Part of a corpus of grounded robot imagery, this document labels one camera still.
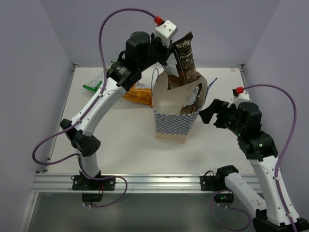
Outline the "yellow snack bag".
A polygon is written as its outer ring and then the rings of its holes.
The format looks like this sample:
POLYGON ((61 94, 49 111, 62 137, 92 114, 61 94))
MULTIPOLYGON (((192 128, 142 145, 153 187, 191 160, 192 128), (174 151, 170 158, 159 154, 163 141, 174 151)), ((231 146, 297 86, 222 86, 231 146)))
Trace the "yellow snack bag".
POLYGON ((134 103, 148 105, 153 107, 152 105, 152 89, 153 84, 143 84, 137 82, 133 85, 133 87, 125 93, 122 97, 126 100, 132 101, 134 103))

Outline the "green Chuba chips bag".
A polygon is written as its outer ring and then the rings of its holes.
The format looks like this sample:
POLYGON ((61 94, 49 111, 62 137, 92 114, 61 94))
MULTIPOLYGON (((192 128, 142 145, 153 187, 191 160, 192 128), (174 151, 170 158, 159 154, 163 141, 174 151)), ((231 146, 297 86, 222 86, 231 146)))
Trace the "green Chuba chips bag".
POLYGON ((87 90, 90 90, 90 91, 93 91, 93 92, 96 92, 100 86, 102 85, 103 83, 103 79, 93 79, 92 81, 90 81, 89 83, 87 84, 84 84, 83 85, 83 88, 87 89, 87 90))

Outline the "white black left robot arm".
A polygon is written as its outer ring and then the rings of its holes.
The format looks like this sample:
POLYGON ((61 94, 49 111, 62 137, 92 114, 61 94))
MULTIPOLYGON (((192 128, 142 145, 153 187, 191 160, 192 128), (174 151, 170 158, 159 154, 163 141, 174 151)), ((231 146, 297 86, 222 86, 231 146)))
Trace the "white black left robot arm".
POLYGON ((109 109, 127 93, 150 66, 165 65, 172 52, 173 35, 137 31, 126 41, 117 61, 107 71, 107 79, 84 108, 72 119, 60 123, 79 156, 83 184, 91 190, 100 184, 96 152, 101 142, 93 135, 109 109))

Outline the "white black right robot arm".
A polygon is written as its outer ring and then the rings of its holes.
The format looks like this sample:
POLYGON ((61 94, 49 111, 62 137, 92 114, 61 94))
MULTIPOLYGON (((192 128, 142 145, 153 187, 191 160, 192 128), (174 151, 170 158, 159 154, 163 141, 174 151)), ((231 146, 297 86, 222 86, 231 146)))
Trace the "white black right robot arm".
POLYGON ((219 189, 230 189, 246 206, 257 232, 303 232, 309 222, 295 211, 286 188, 278 191, 276 182, 284 182, 275 170, 278 152, 272 137, 261 130, 262 113, 252 102, 229 106, 228 102, 214 99, 199 115, 208 124, 216 114, 214 125, 229 129, 237 136, 241 151, 249 160, 258 178, 263 197, 260 197, 233 166, 219 168, 215 184, 219 189))

